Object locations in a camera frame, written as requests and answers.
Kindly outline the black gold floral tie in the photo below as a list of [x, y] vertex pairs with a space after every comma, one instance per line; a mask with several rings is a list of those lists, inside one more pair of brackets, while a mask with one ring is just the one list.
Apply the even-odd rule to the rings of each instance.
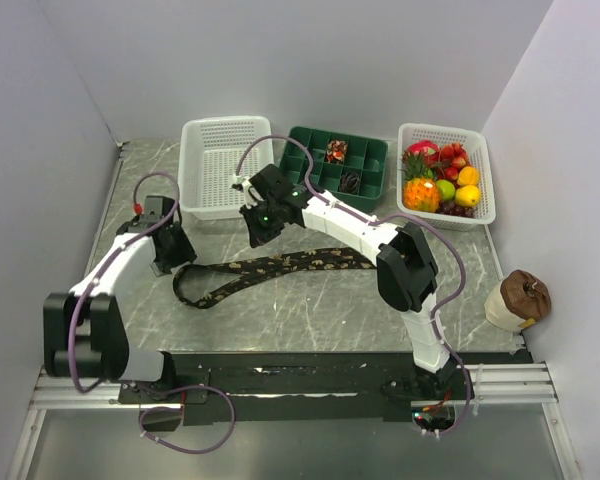
[[[210, 265], [186, 264], [174, 275], [172, 290], [184, 305], [196, 309], [210, 309], [229, 296], [269, 280], [302, 271], [372, 270], [375, 265], [367, 257], [350, 247], [318, 248], [255, 259], [236, 260]], [[236, 275], [237, 278], [193, 300], [185, 295], [183, 286], [194, 273], [209, 271]]]

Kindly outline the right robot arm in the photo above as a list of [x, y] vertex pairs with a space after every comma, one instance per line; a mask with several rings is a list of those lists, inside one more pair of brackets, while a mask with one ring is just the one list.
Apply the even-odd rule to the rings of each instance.
[[369, 260], [376, 269], [379, 295], [405, 323], [413, 361], [421, 369], [419, 391], [436, 399], [451, 388], [455, 361], [433, 312], [438, 267], [421, 228], [378, 224], [322, 188], [292, 184], [273, 164], [251, 177], [235, 175], [232, 187], [244, 194], [240, 214], [253, 248], [275, 239], [286, 225], [298, 225], [324, 233]]

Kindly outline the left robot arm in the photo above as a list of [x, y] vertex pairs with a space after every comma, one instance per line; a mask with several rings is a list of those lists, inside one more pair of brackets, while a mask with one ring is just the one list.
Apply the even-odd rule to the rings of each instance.
[[171, 356], [132, 347], [121, 300], [150, 266], [162, 274], [196, 259], [181, 223], [178, 201], [149, 195], [134, 206], [136, 216], [117, 231], [105, 257], [66, 293], [52, 293], [43, 305], [44, 367], [88, 393], [104, 381], [142, 382], [153, 400], [165, 402], [178, 389]]

